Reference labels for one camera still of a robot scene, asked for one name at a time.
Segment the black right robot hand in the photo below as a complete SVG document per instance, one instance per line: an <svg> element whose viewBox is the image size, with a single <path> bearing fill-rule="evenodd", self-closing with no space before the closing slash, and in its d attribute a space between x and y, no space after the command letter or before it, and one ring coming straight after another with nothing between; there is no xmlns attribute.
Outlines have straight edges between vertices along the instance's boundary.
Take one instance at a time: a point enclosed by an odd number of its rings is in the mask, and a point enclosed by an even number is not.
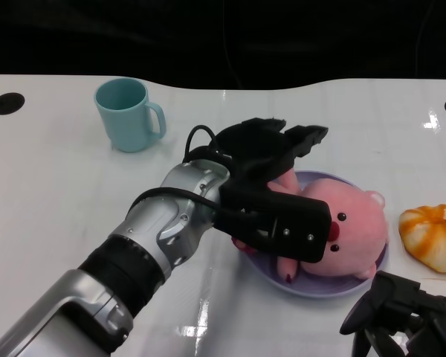
<svg viewBox="0 0 446 357"><path fill-rule="evenodd" d="M446 296L378 271L346 316L340 334L354 335L353 356L446 356Z"/></svg>

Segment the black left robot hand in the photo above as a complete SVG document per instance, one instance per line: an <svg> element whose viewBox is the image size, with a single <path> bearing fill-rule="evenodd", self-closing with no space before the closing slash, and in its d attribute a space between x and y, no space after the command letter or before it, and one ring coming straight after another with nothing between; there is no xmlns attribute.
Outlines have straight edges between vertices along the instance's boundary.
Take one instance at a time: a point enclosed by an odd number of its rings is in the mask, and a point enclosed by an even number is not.
<svg viewBox="0 0 446 357"><path fill-rule="evenodd" d="M309 263L320 261L332 217L324 201L271 189L326 136L324 126L285 128L284 120L254 118L216 136L229 160L230 178L219 188L222 207L214 227L261 252Z"/></svg>

